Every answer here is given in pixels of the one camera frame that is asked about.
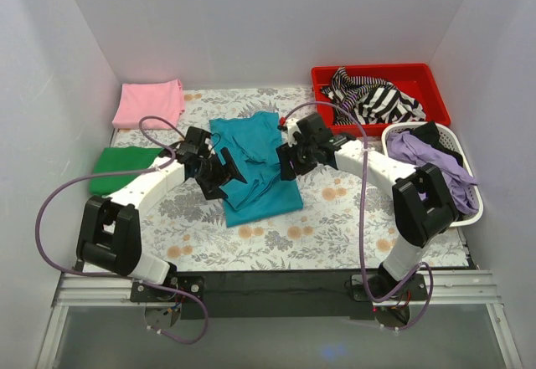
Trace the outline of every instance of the laundry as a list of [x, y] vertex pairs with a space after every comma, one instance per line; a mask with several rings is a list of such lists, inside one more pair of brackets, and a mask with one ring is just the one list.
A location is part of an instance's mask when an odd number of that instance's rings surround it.
[[[387, 80], [368, 76], [348, 76], [341, 67], [321, 92], [335, 105], [349, 112], [360, 124], [384, 124], [426, 120], [422, 105]], [[335, 110], [335, 125], [352, 121]]]
[[247, 181], [221, 187], [228, 195], [224, 201], [228, 227], [303, 208], [296, 181], [281, 180], [278, 122], [278, 114], [264, 111], [246, 119], [210, 121], [210, 130], [220, 137], [216, 151], [227, 147]]
[[457, 151], [447, 149], [440, 143], [440, 134], [437, 129], [437, 125], [434, 121], [427, 122], [424, 125], [417, 126], [416, 128], [410, 131], [410, 134], [415, 136], [420, 141], [434, 147], [436, 150], [439, 150], [449, 156], [456, 158], [458, 166], [463, 167], [463, 157]]
[[[183, 84], [179, 80], [153, 85], [124, 84], [112, 125], [116, 129], [138, 129], [140, 119], [147, 115], [160, 116], [176, 125], [183, 112]], [[160, 120], [146, 120], [143, 127], [169, 129]]]
[[409, 132], [393, 134], [387, 140], [389, 157], [422, 167], [426, 163], [437, 166], [445, 178], [456, 208], [463, 214], [474, 214], [478, 206], [469, 197], [471, 185], [477, 185], [477, 180], [460, 167], [456, 158], [449, 156], [434, 147], [420, 141]]
[[[157, 147], [107, 147], [93, 168], [94, 174], [144, 170], [149, 168], [162, 149]], [[90, 180], [90, 193], [105, 196], [120, 190], [137, 178], [137, 175], [94, 178]]]

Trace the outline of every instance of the purple cloth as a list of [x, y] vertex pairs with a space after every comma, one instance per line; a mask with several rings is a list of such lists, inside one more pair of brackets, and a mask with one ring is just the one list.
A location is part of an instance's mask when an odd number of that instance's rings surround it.
[[390, 136], [387, 140], [387, 154], [395, 160], [419, 167], [427, 162], [434, 164], [441, 170], [457, 209], [463, 214], [473, 214], [478, 211], [478, 205], [469, 197], [469, 186], [476, 185], [477, 180], [460, 167], [453, 156], [436, 150], [409, 132]]

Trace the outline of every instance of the pink cloth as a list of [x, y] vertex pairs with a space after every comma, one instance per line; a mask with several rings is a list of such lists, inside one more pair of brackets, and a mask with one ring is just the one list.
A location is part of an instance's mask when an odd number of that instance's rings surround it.
[[[138, 129], [138, 123], [146, 115], [157, 115], [178, 123], [184, 112], [183, 84], [179, 80], [154, 85], [123, 85], [121, 101], [111, 122], [116, 129]], [[147, 129], [169, 129], [159, 120], [146, 120]]]

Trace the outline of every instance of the red plastic container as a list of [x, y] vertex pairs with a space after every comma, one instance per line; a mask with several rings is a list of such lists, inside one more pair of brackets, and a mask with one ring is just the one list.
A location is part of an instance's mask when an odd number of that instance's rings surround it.
[[[317, 66], [311, 69], [312, 86], [317, 101], [330, 101], [320, 92], [320, 89], [329, 85], [333, 74], [338, 68], [338, 66]], [[398, 87], [400, 91], [415, 97], [422, 104], [426, 113], [426, 120], [434, 120], [438, 124], [445, 126], [451, 124], [451, 118], [446, 111], [434, 76], [427, 64], [354, 65], [346, 66], [346, 72], [350, 76], [373, 76], [388, 80]], [[334, 125], [333, 108], [327, 105], [318, 105], [317, 110], [333, 133], [347, 132], [361, 136], [361, 132], [355, 125]], [[363, 128], [369, 136], [381, 136], [384, 129], [389, 125], [363, 125]]]

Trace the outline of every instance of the table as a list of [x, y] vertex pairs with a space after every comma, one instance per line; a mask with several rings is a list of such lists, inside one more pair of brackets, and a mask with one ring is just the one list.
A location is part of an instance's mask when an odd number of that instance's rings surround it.
[[[209, 129], [212, 118], [246, 118], [256, 111], [284, 115], [313, 101], [310, 88], [192, 90], [178, 127]], [[296, 113], [303, 117], [308, 106]], [[149, 131], [159, 141], [178, 140], [174, 131]], [[119, 130], [113, 146], [152, 146], [140, 131]], [[381, 149], [378, 139], [372, 141]], [[206, 201], [197, 183], [169, 192], [142, 218], [143, 248], [181, 271], [354, 269], [358, 261], [358, 193], [361, 180], [331, 167], [317, 167], [298, 178], [301, 211], [227, 228], [221, 201]], [[366, 266], [378, 267], [398, 235], [390, 198], [368, 185], [365, 213]], [[424, 260], [436, 267], [468, 265], [456, 228], [438, 235]]]

